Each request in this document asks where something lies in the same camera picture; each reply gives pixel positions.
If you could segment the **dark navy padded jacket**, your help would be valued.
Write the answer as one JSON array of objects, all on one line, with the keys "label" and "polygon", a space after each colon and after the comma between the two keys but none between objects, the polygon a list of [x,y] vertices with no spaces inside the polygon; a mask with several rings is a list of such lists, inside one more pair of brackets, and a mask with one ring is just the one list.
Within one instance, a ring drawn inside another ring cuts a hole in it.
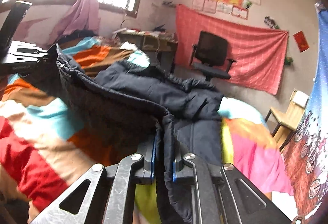
[{"label": "dark navy padded jacket", "polygon": [[61,48],[48,52],[49,62],[26,80],[62,99],[86,126],[122,148],[155,135],[159,217],[163,223],[191,223],[191,193],[173,180],[175,149],[182,144],[210,164],[222,163],[223,94],[206,81],[180,79],[125,59],[91,78]]}]

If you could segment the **pink hanging cloth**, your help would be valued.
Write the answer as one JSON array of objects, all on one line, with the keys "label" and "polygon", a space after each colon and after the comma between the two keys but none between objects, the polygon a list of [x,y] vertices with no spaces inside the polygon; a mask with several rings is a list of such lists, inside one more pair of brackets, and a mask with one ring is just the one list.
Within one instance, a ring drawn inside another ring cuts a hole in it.
[{"label": "pink hanging cloth", "polygon": [[47,44],[53,44],[62,36],[70,35],[76,30],[97,33],[100,23],[98,11],[98,0],[77,0],[54,26]]}]

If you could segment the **multicolour striped blanket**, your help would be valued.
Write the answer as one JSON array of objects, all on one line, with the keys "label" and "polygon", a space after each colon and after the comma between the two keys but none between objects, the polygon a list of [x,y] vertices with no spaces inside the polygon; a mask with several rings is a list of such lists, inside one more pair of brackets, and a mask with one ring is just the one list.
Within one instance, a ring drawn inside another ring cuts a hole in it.
[{"label": "multicolour striped blanket", "polygon": [[[294,191],[263,116],[224,97],[221,157],[232,162],[279,208]],[[118,153],[89,132],[65,103],[13,76],[1,100],[1,204],[18,223],[30,223],[91,165],[113,164]]]}]

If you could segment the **wooden chair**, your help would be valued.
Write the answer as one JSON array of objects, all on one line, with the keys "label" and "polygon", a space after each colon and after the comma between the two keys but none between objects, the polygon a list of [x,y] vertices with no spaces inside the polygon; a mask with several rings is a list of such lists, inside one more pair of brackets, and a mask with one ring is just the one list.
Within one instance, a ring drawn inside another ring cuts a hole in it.
[{"label": "wooden chair", "polygon": [[274,107],[269,109],[265,117],[265,122],[273,117],[276,126],[271,133],[279,146],[280,152],[283,151],[285,146],[289,143],[292,135],[295,133],[301,118],[304,115],[309,96],[304,92],[294,89],[289,99],[289,105],[285,112],[279,111]]}]

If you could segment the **blue patterned curtain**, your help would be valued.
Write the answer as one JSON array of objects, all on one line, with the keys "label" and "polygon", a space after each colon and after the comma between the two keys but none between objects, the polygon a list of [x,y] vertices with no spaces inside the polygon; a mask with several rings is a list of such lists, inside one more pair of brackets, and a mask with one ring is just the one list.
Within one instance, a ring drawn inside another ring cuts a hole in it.
[{"label": "blue patterned curtain", "polygon": [[298,214],[310,219],[327,198],[327,7],[315,5],[319,22],[318,63],[305,112],[284,149]]}]

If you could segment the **black office chair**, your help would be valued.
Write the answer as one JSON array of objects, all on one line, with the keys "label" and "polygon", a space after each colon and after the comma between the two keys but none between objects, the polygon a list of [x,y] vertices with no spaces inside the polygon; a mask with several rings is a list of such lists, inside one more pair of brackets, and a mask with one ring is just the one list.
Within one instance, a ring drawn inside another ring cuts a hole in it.
[{"label": "black office chair", "polygon": [[226,39],[201,31],[198,43],[192,46],[189,65],[201,72],[205,81],[212,78],[229,80],[229,71],[237,61],[227,57],[229,43]]}]

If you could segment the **wooden desk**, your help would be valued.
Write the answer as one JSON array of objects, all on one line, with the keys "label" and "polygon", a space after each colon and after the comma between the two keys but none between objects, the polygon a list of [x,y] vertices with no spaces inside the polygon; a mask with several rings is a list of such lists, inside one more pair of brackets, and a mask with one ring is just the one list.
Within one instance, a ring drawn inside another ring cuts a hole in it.
[{"label": "wooden desk", "polygon": [[129,42],[146,53],[151,63],[158,64],[163,70],[173,73],[178,40],[174,33],[157,31],[138,31],[121,28],[112,33],[121,43]]}]

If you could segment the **red paper envelope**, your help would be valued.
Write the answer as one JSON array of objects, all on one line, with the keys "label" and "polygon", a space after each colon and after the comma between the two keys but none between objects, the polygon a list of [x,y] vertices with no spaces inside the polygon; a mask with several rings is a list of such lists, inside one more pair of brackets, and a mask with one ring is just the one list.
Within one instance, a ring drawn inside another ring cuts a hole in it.
[{"label": "red paper envelope", "polygon": [[299,32],[295,33],[293,35],[293,37],[295,39],[295,42],[298,46],[300,53],[302,53],[302,52],[308,50],[308,48],[310,48],[303,31],[299,31]]}]

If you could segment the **red checked wall cloth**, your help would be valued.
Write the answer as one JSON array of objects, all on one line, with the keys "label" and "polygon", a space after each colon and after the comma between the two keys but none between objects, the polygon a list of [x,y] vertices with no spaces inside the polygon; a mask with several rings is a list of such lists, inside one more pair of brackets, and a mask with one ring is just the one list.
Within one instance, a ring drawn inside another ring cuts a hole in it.
[{"label": "red checked wall cloth", "polygon": [[288,44],[287,31],[237,24],[179,4],[176,7],[177,65],[189,66],[192,45],[198,42],[201,31],[228,41],[228,56],[237,61],[230,70],[230,83],[271,95],[278,93]]}]

